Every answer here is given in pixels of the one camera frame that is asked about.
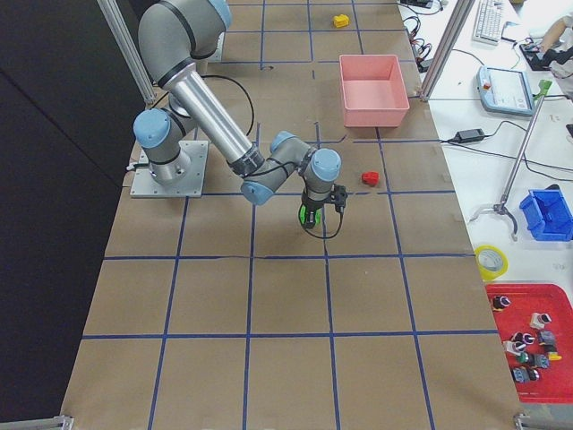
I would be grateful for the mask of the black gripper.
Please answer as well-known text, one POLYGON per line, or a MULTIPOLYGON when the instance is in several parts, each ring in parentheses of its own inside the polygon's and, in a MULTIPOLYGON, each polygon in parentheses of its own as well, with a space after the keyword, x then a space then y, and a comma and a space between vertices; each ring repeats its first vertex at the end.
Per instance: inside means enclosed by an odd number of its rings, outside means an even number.
POLYGON ((324 205, 331 203, 332 192, 315 193, 304 190, 302 193, 302 227, 312 229, 316 225, 316 212, 324 205))

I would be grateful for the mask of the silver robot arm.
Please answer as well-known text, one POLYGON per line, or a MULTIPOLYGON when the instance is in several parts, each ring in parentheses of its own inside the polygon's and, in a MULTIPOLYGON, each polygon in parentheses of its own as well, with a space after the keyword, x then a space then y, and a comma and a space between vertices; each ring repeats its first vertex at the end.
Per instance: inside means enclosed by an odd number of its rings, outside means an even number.
POLYGON ((318 149, 282 131, 263 157, 259 148, 226 112, 197 71, 213 55, 219 36, 232 21, 224 1, 158 1, 141 17, 138 43, 142 62, 169 100, 136 116, 133 132, 147 155, 151 176, 160 184, 183 178, 192 162, 180 140, 199 127, 242 178, 241 192, 262 205, 297 173, 304 181, 297 218, 305 231, 320 222, 331 204, 338 214, 346 207, 346 188, 336 184, 342 161, 332 149, 318 149))

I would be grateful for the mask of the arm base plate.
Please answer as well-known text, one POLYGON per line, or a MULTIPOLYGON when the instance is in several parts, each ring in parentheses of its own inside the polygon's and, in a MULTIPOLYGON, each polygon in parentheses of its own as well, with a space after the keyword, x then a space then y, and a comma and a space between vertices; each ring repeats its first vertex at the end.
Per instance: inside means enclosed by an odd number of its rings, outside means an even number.
POLYGON ((211 63, 220 63, 222 61, 225 36, 226 36, 225 32, 223 32, 219 35, 216 50, 210 56, 210 59, 209 59, 209 61, 211 63))
POLYGON ((182 140, 179 145, 179 157, 166 165, 150 163, 141 152, 134 169, 132 198, 201 197, 210 143, 182 140))

